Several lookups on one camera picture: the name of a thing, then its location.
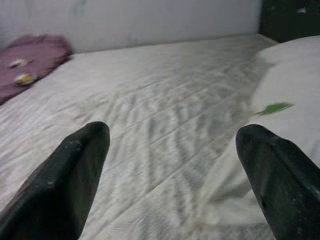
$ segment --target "green leaf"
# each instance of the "green leaf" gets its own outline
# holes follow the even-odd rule
[[[258,116],[270,115],[270,114],[274,114],[277,112],[281,112],[281,111],[288,109],[292,106],[293,106],[293,104],[291,104],[291,103],[279,102],[279,103],[275,103],[275,104],[271,104],[271,105],[266,106],[263,111],[257,112],[256,115],[258,115]]]

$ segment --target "purple cloth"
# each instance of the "purple cloth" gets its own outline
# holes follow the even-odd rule
[[[26,35],[15,40],[0,52],[0,105],[31,87],[17,86],[16,77],[31,74],[39,80],[66,62],[71,54],[71,48],[61,36]],[[17,59],[29,63],[10,68],[9,64]]]

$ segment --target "wall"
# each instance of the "wall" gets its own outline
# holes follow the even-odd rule
[[[77,52],[253,33],[261,0],[0,0],[2,45],[62,33]]]

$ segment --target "mattress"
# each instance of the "mattress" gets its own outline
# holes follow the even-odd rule
[[[198,192],[249,118],[258,35],[76,54],[0,107],[0,210],[91,121],[110,149],[81,240],[269,240],[266,224],[207,229]]]

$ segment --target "bed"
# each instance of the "bed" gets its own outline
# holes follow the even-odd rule
[[[63,138],[88,122],[110,149],[81,240],[271,240],[266,222],[205,229],[197,196],[251,114],[251,34],[75,54],[0,107],[0,210]]]

